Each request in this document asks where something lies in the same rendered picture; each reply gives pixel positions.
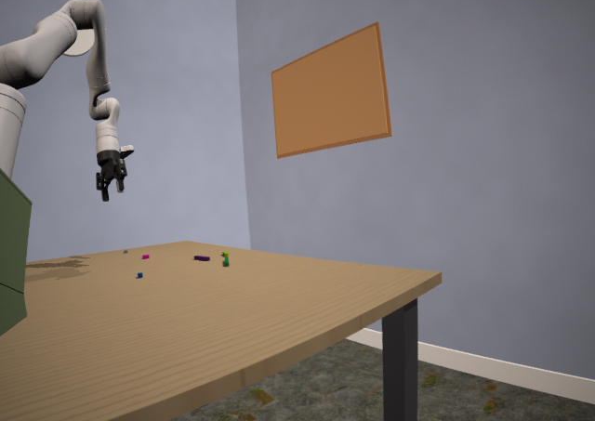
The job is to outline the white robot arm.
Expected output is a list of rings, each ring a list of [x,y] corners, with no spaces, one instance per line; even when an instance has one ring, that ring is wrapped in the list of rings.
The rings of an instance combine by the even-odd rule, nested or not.
[[[0,168],[10,179],[27,107],[18,89],[39,82],[52,63],[74,44],[77,30],[88,29],[94,29],[95,34],[86,63],[89,115],[95,121],[107,119],[96,126],[97,154],[116,150],[121,159],[125,159],[134,152],[131,145],[119,149],[116,127],[120,104],[117,99],[98,99],[111,89],[103,4],[100,0],[70,0],[37,23],[32,36],[0,46]]]

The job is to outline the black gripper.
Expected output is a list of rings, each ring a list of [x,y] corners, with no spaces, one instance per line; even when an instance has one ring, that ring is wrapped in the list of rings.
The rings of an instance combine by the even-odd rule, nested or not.
[[[119,158],[119,159],[117,159],[117,158]],[[98,172],[96,173],[97,190],[101,191],[102,201],[108,202],[109,201],[108,187],[114,178],[117,179],[116,180],[117,191],[118,192],[125,191],[124,179],[127,176],[125,160],[120,159],[120,152],[116,151],[116,150],[100,151],[97,154],[97,160],[98,160],[98,165],[101,167],[101,173],[98,173]],[[109,180],[109,181],[106,181],[106,180]],[[100,183],[100,185],[99,185],[99,183]],[[104,187],[104,184],[106,184],[105,187]]]

